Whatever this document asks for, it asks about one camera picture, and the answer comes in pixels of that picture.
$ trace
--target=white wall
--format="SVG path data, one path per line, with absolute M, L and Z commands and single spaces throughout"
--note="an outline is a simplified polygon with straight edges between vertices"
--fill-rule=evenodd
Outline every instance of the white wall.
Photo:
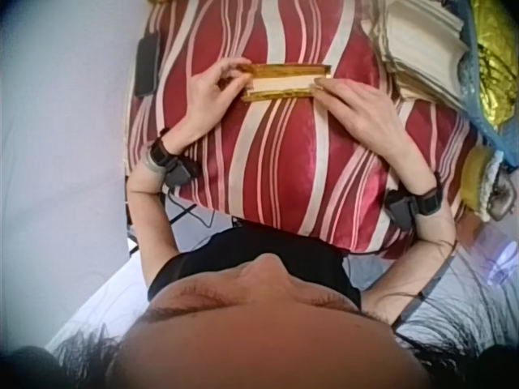
M 2 21 L 2 344 L 44 345 L 127 260 L 123 125 L 145 0 Z

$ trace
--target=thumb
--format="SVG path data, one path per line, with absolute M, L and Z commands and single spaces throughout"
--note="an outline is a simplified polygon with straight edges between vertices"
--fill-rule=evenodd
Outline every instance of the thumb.
M 219 100 L 229 105 L 232 100 L 236 98 L 236 96 L 245 88 L 245 86 L 251 81 L 252 76 L 249 74 L 240 75 L 236 79 L 233 79 L 227 88 L 221 91 L 219 96 Z

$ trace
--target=gold foil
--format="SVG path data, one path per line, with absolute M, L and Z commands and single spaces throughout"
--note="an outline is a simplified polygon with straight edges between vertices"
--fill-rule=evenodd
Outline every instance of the gold foil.
M 331 77 L 332 67 L 330 65 L 311 64 L 251 64 L 242 65 L 240 70 L 252 74 L 255 79 L 275 79 L 282 77 L 293 77 L 296 75 L 314 75 L 315 77 Z M 245 102 L 292 99 L 311 97 L 310 88 L 283 89 L 272 91 L 254 92 L 246 89 L 242 95 Z
M 499 132 L 517 99 L 517 35 L 499 0 L 471 0 L 478 36 L 480 98 L 483 113 Z

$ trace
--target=dark hair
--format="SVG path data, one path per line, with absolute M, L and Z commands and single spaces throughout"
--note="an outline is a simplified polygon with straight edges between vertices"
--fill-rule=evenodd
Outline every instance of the dark hair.
M 504 294 L 505 304 L 485 296 L 479 286 L 482 301 L 479 306 L 459 306 L 425 301 L 435 312 L 412 318 L 402 324 L 407 330 L 419 336 L 406 336 L 400 330 L 395 334 L 404 347 L 408 348 L 427 370 L 431 386 L 442 389 L 462 389 L 478 387 L 508 387 L 516 379 L 519 371 L 519 299 L 517 290 Z M 120 342 L 106 336 L 102 328 L 86 336 L 78 333 L 65 340 L 56 350 L 52 369 L 34 369 L 34 357 L 21 357 L 24 349 L 2 359 L 2 372 L 11 376 L 16 372 L 24 374 L 25 384 L 13 387 L 53 389 L 103 389 L 125 387 L 124 371 L 118 366 L 117 355 Z M 27 385 L 27 372 L 31 371 L 36 379 Z M 42 380 L 63 383 L 61 386 L 43 384 Z

